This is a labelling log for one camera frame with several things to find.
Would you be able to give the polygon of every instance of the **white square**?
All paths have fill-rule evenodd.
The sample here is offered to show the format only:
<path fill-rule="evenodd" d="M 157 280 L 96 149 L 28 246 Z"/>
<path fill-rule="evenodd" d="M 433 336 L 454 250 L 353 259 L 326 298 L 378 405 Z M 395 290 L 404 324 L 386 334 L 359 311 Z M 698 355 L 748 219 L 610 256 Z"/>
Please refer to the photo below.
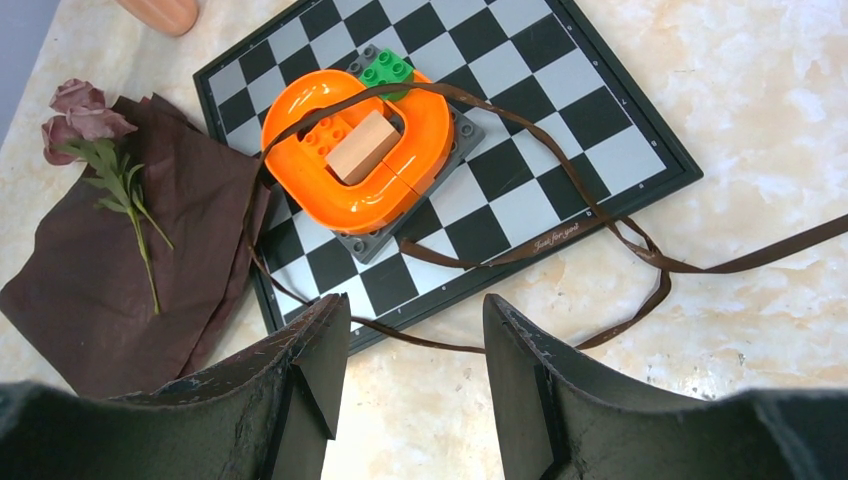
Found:
<path fill-rule="evenodd" d="M 560 57 L 535 75 L 557 110 L 604 86 L 598 71 L 579 49 Z"/>
<path fill-rule="evenodd" d="M 399 251 L 400 247 L 398 247 L 397 240 L 395 238 L 390 238 L 389 241 L 386 242 L 385 245 L 383 245 L 383 248 L 380 249 L 380 252 L 377 254 L 377 256 L 372 258 L 370 262 L 362 263 L 360 261 L 354 261 L 354 263 L 356 264 L 356 271 L 362 273 L 368 270 L 369 268 L 373 267 L 374 265 L 382 263 L 383 261 L 395 256 Z"/>
<path fill-rule="evenodd" d="M 212 89 L 212 96 L 215 97 L 215 103 L 218 105 L 229 100 L 245 85 L 244 73 L 238 61 L 230 63 L 209 77 L 209 88 Z"/>
<path fill-rule="evenodd" d="M 509 244 L 517 247 L 559 225 L 539 182 L 533 180 L 492 202 L 492 211 Z"/>
<path fill-rule="evenodd" d="M 489 98 L 532 74 L 515 45 L 509 41 L 469 63 L 468 67 Z"/>
<path fill-rule="evenodd" d="M 330 229 L 316 223 L 303 210 L 294 215 L 294 228 L 297 230 L 297 236 L 300 237 L 304 254 L 336 238 Z"/>
<path fill-rule="evenodd" d="M 611 195 L 621 193 L 665 170 L 665 164 L 636 126 L 586 150 L 586 157 Z"/>
<path fill-rule="evenodd" d="M 430 4 L 448 30 L 486 8 L 483 0 L 431 0 Z"/>
<path fill-rule="evenodd" d="M 293 18 L 289 23 L 268 36 L 268 44 L 277 63 L 289 58 L 293 53 L 309 44 L 306 31 L 300 18 Z"/>
<path fill-rule="evenodd" d="M 536 122 L 536 126 L 548 132 L 569 159 L 583 153 L 577 139 L 574 138 L 568 125 L 565 124 L 565 120 L 558 112 Z M 533 176 L 538 177 L 553 168 L 560 167 L 559 160 L 556 159 L 553 152 L 548 150 L 548 147 L 542 142 L 536 140 L 536 137 L 526 129 L 520 131 L 512 139 L 521 152 L 521 156 L 524 157 L 527 166 L 530 167 L 530 171 L 533 172 Z"/>
<path fill-rule="evenodd" d="M 442 255 L 456 258 L 456 251 L 453 249 L 453 245 L 451 245 L 450 239 L 444 230 L 439 230 L 429 235 L 418 242 L 418 244 Z M 465 270 L 461 268 L 434 265 L 407 255 L 403 255 L 403 261 L 406 262 L 409 275 L 412 277 L 412 282 L 415 284 L 415 288 L 418 289 L 419 295 L 431 292 L 465 273 Z"/>
<path fill-rule="evenodd" d="M 403 20 L 410 13 L 423 7 L 428 0 L 380 0 L 383 10 L 392 25 Z"/>
<path fill-rule="evenodd" d="M 339 15 L 344 19 L 358 12 L 370 2 L 371 0 L 344 0 L 343 2 L 335 2 L 335 4 L 339 10 Z"/>
<path fill-rule="evenodd" d="M 456 168 L 430 197 L 430 203 L 443 226 L 448 226 L 460 218 L 484 207 L 486 196 L 464 163 Z"/>
<path fill-rule="evenodd" d="M 410 55 L 415 69 L 436 82 L 465 65 L 465 59 L 445 32 Z"/>
<path fill-rule="evenodd" d="M 483 141 L 467 156 L 468 160 L 489 151 L 492 147 L 500 145 L 504 140 L 509 138 L 509 132 L 506 130 L 506 126 L 497 114 L 474 107 L 466 112 L 465 116 L 476 123 L 486 133 Z"/>
<path fill-rule="evenodd" d="M 545 0 L 497 0 L 489 9 L 508 37 L 553 13 Z"/>
<path fill-rule="evenodd" d="M 273 272 L 271 276 L 283 287 L 307 302 L 318 297 L 318 286 L 315 284 L 315 277 L 312 275 L 312 269 L 309 268 L 306 257 L 298 258 Z M 283 316 L 301 306 L 300 302 L 276 288 L 274 288 L 274 296 L 277 297 L 277 305 Z"/>
<path fill-rule="evenodd" d="M 359 48 L 359 53 L 362 53 L 365 48 L 369 45 L 374 45 L 377 47 L 377 51 L 381 51 L 385 48 L 395 52 L 400 58 L 406 58 L 409 54 L 406 52 L 406 47 L 403 46 L 403 42 L 400 41 L 400 37 L 397 35 L 394 27 L 389 27 L 382 32 L 374 35 L 374 38 L 368 40 L 363 43 Z"/>
<path fill-rule="evenodd" d="M 251 117 L 250 120 L 227 134 L 227 145 L 247 156 L 253 156 L 262 150 L 261 136 L 262 125 L 259 123 L 259 117 Z"/>
<path fill-rule="evenodd" d="M 285 88 L 286 82 L 279 68 L 274 67 L 263 73 L 247 86 L 250 101 L 253 103 L 253 111 L 256 113 L 265 111 Z"/>
<path fill-rule="evenodd" d="M 377 315 L 374 313 L 374 307 L 371 305 L 371 299 L 368 297 L 368 292 L 365 291 L 365 285 L 362 284 L 362 278 L 357 275 L 340 285 L 336 285 L 324 295 L 333 293 L 346 293 L 350 299 L 350 314 L 354 317 L 362 317 L 366 320 L 374 320 Z M 351 325 L 351 330 L 358 327 Z"/>
<path fill-rule="evenodd" d="M 318 61 L 318 67 L 329 68 L 348 53 L 356 50 L 350 32 L 344 22 L 322 33 L 312 40 L 312 53 Z"/>

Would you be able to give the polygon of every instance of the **green lego brick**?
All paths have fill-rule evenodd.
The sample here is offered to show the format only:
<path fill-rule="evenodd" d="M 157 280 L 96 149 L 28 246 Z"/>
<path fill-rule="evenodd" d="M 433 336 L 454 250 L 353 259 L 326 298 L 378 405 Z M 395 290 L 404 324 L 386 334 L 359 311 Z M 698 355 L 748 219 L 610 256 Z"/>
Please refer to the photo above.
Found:
<path fill-rule="evenodd" d="M 395 52 L 388 48 L 377 55 L 368 68 L 359 76 L 359 81 L 366 87 L 385 85 L 387 83 L 411 82 L 413 79 L 412 65 L 406 63 Z M 396 102 L 405 97 L 408 92 L 395 92 L 380 95 L 381 98 Z"/>

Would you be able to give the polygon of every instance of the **brown tissue paper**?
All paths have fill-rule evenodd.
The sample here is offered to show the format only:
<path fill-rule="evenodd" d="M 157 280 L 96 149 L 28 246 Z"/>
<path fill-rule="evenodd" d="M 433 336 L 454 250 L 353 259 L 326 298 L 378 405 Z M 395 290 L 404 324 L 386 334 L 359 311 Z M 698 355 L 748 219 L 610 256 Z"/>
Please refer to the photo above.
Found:
<path fill-rule="evenodd" d="M 142 224 L 162 313 L 153 314 L 129 218 L 93 208 L 104 191 L 81 180 L 41 221 L 32 256 L 0 292 L 12 324 L 79 395 L 95 398 L 153 391 L 208 359 L 247 285 L 242 230 L 260 167 L 161 97 L 120 98 L 113 109 L 138 126 L 123 148 L 145 165 L 145 203 L 175 246 Z M 269 196 L 257 188 L 250 238 Z"/>

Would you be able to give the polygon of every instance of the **marble countertop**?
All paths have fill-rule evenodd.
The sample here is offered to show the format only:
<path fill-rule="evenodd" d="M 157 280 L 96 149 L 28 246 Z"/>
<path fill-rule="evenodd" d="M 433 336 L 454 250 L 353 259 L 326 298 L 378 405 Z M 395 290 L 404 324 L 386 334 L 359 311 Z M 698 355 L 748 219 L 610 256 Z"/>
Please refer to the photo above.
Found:
<path fill-rule="evenodd" d="M 41 156 L 56 85 L 155 91 L 203 125 L 192 75 L 291 0 L 202 4 L 179 39 L 111 0 L 64 0 L 0 150 L 0 282 L 79 175 Z M 848 3 L 580 2 L 703 168 L 634 215 L 668 255 L 710 266 L 848 211 Z M 599 233 L 489 289 L 565 341 L 635 311 L 655 273 Z M 848 385 L 848 236 L 754 271 L 681 276 L 643 323 L 590 352 L 658 387 L 714 399 L 754 387 Z M 408 330 L 482 344 L 483 294 Z M 213 361 L 265 335 L 252 292 Z M 0 315 L 0 381 L 67 384 Z M 502 476 L 485 360 L 387 340 L 348 361 L 324 478 Z"/>

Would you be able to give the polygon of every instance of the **gray lego baseplate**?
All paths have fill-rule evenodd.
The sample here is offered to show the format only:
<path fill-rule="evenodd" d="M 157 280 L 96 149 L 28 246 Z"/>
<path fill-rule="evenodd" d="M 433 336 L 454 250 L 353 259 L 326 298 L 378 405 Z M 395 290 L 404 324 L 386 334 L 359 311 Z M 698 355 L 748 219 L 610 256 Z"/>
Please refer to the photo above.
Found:
<path fill-rule="evenodd" d="M 363 50 L 362 55 L 350 64 L 347 72 L 352 75 L 361 73 L 371 65 L 374 59 L 377 58 L 378 52 L 379 51 L 374 45 L 369 45 Z M 474 148 L 477 147 L 477 145 L 479 145 L 486 136 L 483 129 L 478 127 L 468 117 L 452 106 L 449 105 L 448 107 L 450 108 L 451 118 L 454 122 L 454 139 L 453 144 L 451 145 L 450 155 L 445 161 L 445 165 L 442 167 L 442 170 L 436 176 L 436 180 L 430 188 L 427 189 L 427 192 L 425 192 L 421 199 L 408 212 L 405 212 L 392 223 L 380 230 L 365 235 L 347 235 L 344 233 L 333 232 L 336 235 L 336 238 L 341 241 L 342 245 L 344 245 L 345 248 L 350 251 L 351 255 L 353 255 L 353 257 L 360 263 L 368 263 L 376 257 L 378 253 L 380 253 L 380 250 L 386 245 L 392 236 L 397 233 L 401 225 L 415 214 L 415 211 L 421 206 L 424 200 L 432 195 L 433 192 L 436 191 L 442 183 L 444 183 L 445 179 L 450 176 L 451 172 L 453 172 L 456 167 L 462 163 L 462 160 L 468 156 L 468 154 L 470 154 L 471 151 L 474 150 Z M 389 121 L 396 129 L 398 129 L 399 132 L 403 133 L 404 126 L 397 115 L 389 119 Z"/>

